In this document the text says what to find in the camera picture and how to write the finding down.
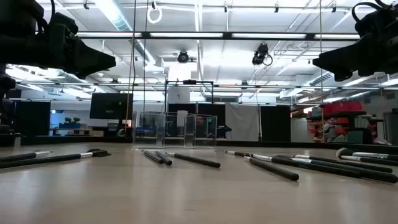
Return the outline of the black wall monitor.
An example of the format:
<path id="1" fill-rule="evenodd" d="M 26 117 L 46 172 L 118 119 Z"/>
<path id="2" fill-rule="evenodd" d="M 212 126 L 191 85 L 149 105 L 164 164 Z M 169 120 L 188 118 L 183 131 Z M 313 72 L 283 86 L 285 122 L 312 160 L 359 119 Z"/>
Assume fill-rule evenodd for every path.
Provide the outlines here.
<path id="1" fill-rule="evenodd" d="M 94 93 L 91 96 L 91 119 L 131 119 L 132 96 L 127 93 Z"/>

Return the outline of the thin black makeup brush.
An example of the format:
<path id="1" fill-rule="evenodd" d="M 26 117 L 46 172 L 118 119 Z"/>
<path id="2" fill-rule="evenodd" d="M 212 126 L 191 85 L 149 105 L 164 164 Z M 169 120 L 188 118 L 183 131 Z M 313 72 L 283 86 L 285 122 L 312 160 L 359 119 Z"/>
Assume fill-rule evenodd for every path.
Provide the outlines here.
<path id="1" fill-rule="evenodd" d="M 376 158 L 371 158 L 371 157 L 358 157 L 358 156 L 340 156 L 339 159 L 349 160 L 349 161 L 368 162 L 368 163 L 373 163 L 373 164 L 381 164 L 381 165 L 398 167 L 397 161 L 391 161 L 391 160 L 386 160 L 386 159 L 376 159 Z"/>

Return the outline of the black makeup brush silver ferrule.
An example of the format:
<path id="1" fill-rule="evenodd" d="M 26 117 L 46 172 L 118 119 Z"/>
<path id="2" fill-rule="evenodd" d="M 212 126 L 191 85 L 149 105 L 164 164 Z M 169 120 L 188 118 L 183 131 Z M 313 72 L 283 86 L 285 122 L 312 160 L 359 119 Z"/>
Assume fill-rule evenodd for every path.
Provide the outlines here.
<path id="1" fill-rule="evenodd" d="M 277 167 L 275 165 L 272 165 L 272 163 L 273 163 L 272 157 L 270 157 L 270 156 L 262 156 L 262 155 L 257 155 L 257 154 L 250 154 L 250 153 L 246 153 L 246 152 L 237 152 L 237 151 L 229 151 L 229 150 L 225 150 L 225 153 L 246 158 L 252 165 L 255 165 L 262 169 L 268 170 L 269 172 L 277 174 L 286 179 L 293 180 L 293 181 L 299 180 L 298 174 L 291 172 L 287 169 L 283 169 L 283 168 Z"/>
<path id="2" fill-rule="evenodd" d="M 52 152 L 51 151 L 37 151 L 37 152 L 30 152 L 30 153 L 26 153 L 26 154 L 17 154 L 17 155 L 13 155 L 13 156 L 0 157 L 0 163 L 35 159 L 36 157 L 50 154 L 50 153 L 52 153 Z"/>

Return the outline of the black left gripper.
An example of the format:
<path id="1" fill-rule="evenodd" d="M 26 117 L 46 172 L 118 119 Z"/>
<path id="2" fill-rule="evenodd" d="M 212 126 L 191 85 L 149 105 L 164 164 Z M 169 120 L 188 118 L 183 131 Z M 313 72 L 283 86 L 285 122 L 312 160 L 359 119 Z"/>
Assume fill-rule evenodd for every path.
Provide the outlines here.
<path id="1" fill-rule="evenodd" d="M 85 80 L 90 72 L 107 70 L 116 66 L 116 58 L 87 46 L 70 29 L 46 29 L 39 32 L 39 67 L 59 68 L 77 72 Z"/>

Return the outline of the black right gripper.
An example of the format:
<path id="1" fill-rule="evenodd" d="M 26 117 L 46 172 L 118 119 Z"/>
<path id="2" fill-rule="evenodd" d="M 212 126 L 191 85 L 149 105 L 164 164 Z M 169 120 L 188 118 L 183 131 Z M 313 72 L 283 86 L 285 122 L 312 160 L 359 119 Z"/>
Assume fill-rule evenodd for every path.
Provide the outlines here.
<path id="1" fill-rule="evenodd" d="M 358 70 L 358 75 L 368 77 L 376 72 L 388 73 L 384 60 L 387 31 L 367 32 L 361 30 L 360 39 L 346 47 L 321 53 L 313 59 L 313 65 L 334 73 L 335 82 L 350 79 Z"/>

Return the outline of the black background rig frame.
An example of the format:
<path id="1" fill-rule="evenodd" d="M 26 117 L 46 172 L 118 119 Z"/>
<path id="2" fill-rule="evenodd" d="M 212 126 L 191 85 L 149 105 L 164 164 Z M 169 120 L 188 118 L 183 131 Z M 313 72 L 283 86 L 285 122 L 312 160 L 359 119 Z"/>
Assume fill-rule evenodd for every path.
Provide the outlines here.
<path id="1" fill-rule="evenodd" d="M 191 89 L 199 88 L 203 97 L 205 91 L 210 92 L 211 103 L 214 103 L 214 88 L 213 81 L 199 81 L 199 80 L 168 80 L 164 82 L 164 111 L 169 111 L 170 104 L 189 104 L 191 103 Z"/>

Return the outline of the shelf with red bins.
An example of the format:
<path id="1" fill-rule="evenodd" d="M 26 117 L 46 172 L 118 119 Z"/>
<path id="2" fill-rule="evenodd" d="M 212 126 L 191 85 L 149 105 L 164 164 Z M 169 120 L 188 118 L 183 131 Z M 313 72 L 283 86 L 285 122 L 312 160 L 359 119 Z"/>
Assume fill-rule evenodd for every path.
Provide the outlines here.
<path id="1" fill-rule="evenodd" d="M 358 101 L 327 103 L 308 112 L 308 132 L 314 142 L 372 144 L 372 118 Z"/>

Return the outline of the silver ceiling air duct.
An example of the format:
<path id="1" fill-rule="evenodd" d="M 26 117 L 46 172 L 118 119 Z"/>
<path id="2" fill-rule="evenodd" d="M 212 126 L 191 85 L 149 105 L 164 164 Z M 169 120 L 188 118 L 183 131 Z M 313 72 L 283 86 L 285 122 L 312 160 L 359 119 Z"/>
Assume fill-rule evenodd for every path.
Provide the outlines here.
<path id="1" fill-rule="evenodd" d="M 93 0 L 96 7 L 107 17 L 116 30 L 121 32 L 133 32 L 134 26 L 130 25 L 126 19 L 125 14 L 121 10 L 117 0 Z M 137 39 L 135 35 L 129 39 L 131 45 L 134 47 L 134 53 L 137 53 L 143 61 L 143 68 L 147 72 L 164 73 L 163 60 L 155 55 L 152 55 L 144 44 L 143 40 Z"/>

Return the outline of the fan-head black makeup brush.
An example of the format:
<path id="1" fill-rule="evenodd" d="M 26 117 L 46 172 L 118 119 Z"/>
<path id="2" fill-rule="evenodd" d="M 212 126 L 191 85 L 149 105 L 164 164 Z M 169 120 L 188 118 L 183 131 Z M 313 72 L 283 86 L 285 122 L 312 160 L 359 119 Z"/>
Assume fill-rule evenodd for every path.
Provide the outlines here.
<path id="1" fill-rule="evenodd" d="M 304 156 L 304 155 L 294 155 L 294 156 L 287 156 L 283 154 L 278 154 L 277 157 L 284 157 L 284 158 L 296 158 L 296 159 L 311 159 L 311 160 L 316 160 L 316 161 L 323 161 L 323 162 L 330 162 L 334 164 L 341 164 L 341 165 L 347 165 L 347 166 L 352 166 L 352 167 L 360 167 L 364 169 L 369 169 L 369 170 L 375 170 L 379 172 L 386 172 L 386 173 L 392 173 L 393 170 L 391 168 L 387 167 L 380 167 L 380 166 L 374 166 L 374 165 L 367 165 L 367 164 L 360 164 L 357 162 L 343 162 L 343 161 L 337 161 L 334 159 L 327 159 L 327 158 L 322 158 L 322 157 L 314 157 L 314 156 Z"/>

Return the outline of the white hanging cloth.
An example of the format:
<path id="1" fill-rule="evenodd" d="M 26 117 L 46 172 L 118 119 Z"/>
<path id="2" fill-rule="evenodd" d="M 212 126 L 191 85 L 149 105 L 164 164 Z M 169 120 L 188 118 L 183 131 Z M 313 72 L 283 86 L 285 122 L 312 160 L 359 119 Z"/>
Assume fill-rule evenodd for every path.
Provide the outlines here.
<path id="1" fill-rule="evenodd" d="M 225 126 L 230 129 L 226 132 L 227 140 L 257 142 L 257 107 L 225 104 Z"/>

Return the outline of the clear acrylic organizer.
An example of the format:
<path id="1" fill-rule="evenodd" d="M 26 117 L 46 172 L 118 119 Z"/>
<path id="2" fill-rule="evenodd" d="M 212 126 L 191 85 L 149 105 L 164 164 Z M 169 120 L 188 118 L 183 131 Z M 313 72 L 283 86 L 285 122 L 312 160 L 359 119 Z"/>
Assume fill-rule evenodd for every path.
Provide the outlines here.
<path id="1" fill-rule="evenodd" d="M 136 111 L 133 145 L 143 149 L 212 149 L 217 145 L 218 117 L 188 111 Z"/>

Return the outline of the flat-head black makeup brush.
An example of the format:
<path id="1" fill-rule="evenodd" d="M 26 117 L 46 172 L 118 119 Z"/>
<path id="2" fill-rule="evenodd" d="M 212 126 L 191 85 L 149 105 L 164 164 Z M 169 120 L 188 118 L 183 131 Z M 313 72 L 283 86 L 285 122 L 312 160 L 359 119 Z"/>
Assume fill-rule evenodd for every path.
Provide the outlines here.
<path id="1" fill-rule="evenodd" d="M 17 159 L 16 161 L 10 162 L 0 162 L 0 169 L 8 169 L 14 167 L 22 167 L 22 166 L 32 166 L 37 164 L 46 164 L 52 162 L 64 162 L 64 161 L 72 161 L 79 160 L 89 157 L 106 157 L 111 154 L 108 151 L 101 149 L 90 149 L 89 151 L 78 153 L 78 154 L 66 154 L 61 156 L 50 156 L 50 157 L 41 157 L 41 158 L 29 158 L 29 159 Z"/>

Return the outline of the black overhead beam with lights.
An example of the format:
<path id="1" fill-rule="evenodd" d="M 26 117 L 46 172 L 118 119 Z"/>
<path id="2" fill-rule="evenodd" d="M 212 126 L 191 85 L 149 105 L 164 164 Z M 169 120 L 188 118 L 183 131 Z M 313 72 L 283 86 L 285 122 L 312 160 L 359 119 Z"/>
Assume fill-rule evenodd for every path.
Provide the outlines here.
<path id="1" fill-rule="evenodd" d="M 355 41 L 358 34 L 288 32 L 79 32 L 82 39 L 309 40 Z"/>

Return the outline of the round-head black makeup brush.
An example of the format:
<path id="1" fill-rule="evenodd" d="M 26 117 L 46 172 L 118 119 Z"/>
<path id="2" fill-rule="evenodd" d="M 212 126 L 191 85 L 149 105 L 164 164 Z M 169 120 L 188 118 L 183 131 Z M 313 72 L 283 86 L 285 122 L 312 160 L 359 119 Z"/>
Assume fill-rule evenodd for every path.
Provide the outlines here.
<path id="1" fill-rule="evenodd" d="M 373 152 L 354 152 L 348 148 L 342 147 L 336 152 L 337 157 L 341 156 L 359 156 L 359 157 L 373 157 L 378 159 L 398 160 L 398 155 L 393 154 L 380 154 Z"/>

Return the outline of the short black makeup brush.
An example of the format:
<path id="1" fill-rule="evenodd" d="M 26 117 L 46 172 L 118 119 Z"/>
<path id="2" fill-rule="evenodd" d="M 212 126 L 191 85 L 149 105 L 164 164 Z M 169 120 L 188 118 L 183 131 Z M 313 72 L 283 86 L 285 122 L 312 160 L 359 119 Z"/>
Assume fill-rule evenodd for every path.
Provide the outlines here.
<path id="1" fill-rule="evenodd" d="M 143 155 L 146 156 L 146 158 L 156 162 L 157 164 L 163 164 L 164 160 L 161 159 L 160 157 L 156 156 L 153 152 L 149 151 L 142 151 Z"/>
<path id="2" fill-rule="evenodd" d="M 168 158 L 168 156 L 166 155 L 166 153 L 164 152 L 160 152 L 160 151 L 155 151 L 155 154 L 161 158 L 164 162 L 164 164 L 166 164 L 167 166 L 171 166 L 172 165 L 172 161 Z"/>

